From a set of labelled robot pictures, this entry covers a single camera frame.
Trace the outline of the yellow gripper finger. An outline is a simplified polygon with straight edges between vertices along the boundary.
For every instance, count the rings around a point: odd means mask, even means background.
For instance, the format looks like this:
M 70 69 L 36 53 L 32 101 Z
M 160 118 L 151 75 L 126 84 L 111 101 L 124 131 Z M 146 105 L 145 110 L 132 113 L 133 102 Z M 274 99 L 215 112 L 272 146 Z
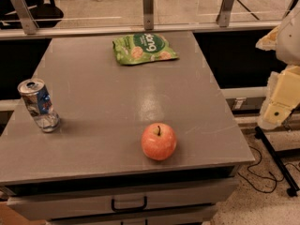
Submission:
M 277 46 L 278 29 L 279 26 L 276 26 L 267 35 L 260 38 L 255 47 L 263 51 L 274 51 Z
M 262 103 L 258 126 L 275 129 L 289 117 L 300 104 L 300 67 L 288 65 L 280 73 L 271 72 Z

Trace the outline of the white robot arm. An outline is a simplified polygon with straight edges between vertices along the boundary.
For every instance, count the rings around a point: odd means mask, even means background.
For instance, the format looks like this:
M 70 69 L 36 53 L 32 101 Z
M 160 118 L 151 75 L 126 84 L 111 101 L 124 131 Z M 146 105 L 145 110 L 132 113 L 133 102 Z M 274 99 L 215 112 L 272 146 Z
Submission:
M 256 47 L 275 51 L 276 58 L 287 66 L 272 72 L 267 81 L 266 99 L 257 120 L 262 129 L 275 129 L 300 104 L 300 8 L 295 7 Z

